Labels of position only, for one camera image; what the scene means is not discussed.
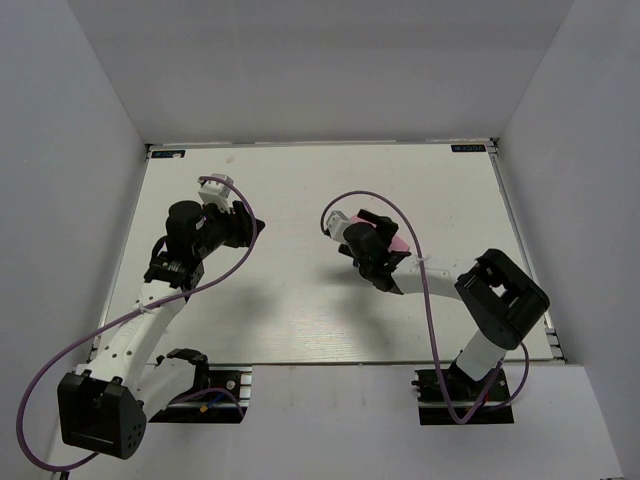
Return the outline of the pink plastic box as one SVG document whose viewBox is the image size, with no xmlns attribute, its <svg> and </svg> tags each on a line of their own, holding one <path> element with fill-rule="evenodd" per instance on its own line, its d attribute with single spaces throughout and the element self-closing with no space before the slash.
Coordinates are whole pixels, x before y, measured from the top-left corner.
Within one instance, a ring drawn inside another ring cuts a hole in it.
<svg viewBox="0 0 640 480">
<path fill-rule="evenodd" d="M 350 221 L 352 223 L 366 223 L 369 224 L 371 226 L 374 225 L 373 222 L 368 221 L 368 220 L 364 220 L 362 218 L 360 218 L 358 215 L 353 215 L 350 217 Z M 397 251 L 397 252 L 410 252 L 411 251 L 411 246 L 404 241 L 401 237 L 399 237 L 398 235 L 395 235 L 392 240 L 391 243 L 388 247 L 388 251 L 392 252 L 392 251 Z"/>
</svg>

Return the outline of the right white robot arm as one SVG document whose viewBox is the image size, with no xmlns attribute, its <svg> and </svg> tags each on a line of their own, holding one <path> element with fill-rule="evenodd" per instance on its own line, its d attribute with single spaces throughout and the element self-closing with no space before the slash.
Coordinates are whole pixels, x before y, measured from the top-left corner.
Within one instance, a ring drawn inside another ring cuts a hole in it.
<svg viewBox="0 0 640 480">
<path fill-rule="evenodd" d="M 410 251 L 386 216 L 364 209 L 348 217 L 329 215 L 326 235 L 339 243 L 361 277 L 376 289 L 396 295 L 422 294 L 462 302 L 477 332 L 443 372 L 452 395 L 477 393 L 491 370 L 517 349 L 550 306 L 546 293 L 499 249 L 488 249 L 466 272 Z"/>
</svg>

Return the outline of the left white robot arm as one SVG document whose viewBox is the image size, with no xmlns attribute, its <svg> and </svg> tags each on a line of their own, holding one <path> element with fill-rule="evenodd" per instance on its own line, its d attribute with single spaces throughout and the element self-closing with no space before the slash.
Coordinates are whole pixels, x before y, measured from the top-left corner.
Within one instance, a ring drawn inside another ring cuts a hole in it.
<svg viewBox="0 0 640 480">
<path fill-rule="evenodd" d="M 184 200 L 170 206 L 166 233 L 154 245 L 136 299 L 135 318 L 120 324 L 87 365 L 57 388 L 65 444 L 120 459 L 139 448 L 146 425 L 169 403 L 209 386 L 208 358 L 188 348 L 153 352 L 221 246 L 247 248 L 266 224 L 244 204 L 229 209 Z"/>
</svg>

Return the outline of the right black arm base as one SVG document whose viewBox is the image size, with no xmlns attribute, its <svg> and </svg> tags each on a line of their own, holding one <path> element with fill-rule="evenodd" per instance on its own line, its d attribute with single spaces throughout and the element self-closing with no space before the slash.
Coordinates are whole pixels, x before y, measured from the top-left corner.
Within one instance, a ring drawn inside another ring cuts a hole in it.
<svg viewBox="0 0 640 480">
<path fill-rule="evenodd" d="M 447 372 L 444 372 L 444 375 L 454 411 L 457 416 L 463 418 L 479 397 L 486 381 L 481 381 L 473 388 L 469 388 L 465 384 L 453 383 Z M 421 426 L 456 426 L 447 409 L 433 368 L 416 370 L 411 384 L 417 393 Z M 469 419 L 467 425 L 513 424 L 512 407 L 510 405 L 499 407 L 509 398 L 510 390 L 506 375 L 503 370 L 500 370 L 497 379 L 483 397 L 480 407 Z"/>
</svg>

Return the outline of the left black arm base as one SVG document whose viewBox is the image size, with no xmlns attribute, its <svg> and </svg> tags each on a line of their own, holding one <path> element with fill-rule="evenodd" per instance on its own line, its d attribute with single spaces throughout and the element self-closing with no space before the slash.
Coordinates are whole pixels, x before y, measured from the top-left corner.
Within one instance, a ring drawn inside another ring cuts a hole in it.
<svg viewBox="0 0 640 480">
<path fill-rule="evenodd" d="M 251 367 L 210 366 L 201 386 L 180 394 L 177 400 L 156 413 L 150 422 L 239 425 L 249 408 L 251 386 Z"/>
</svg>

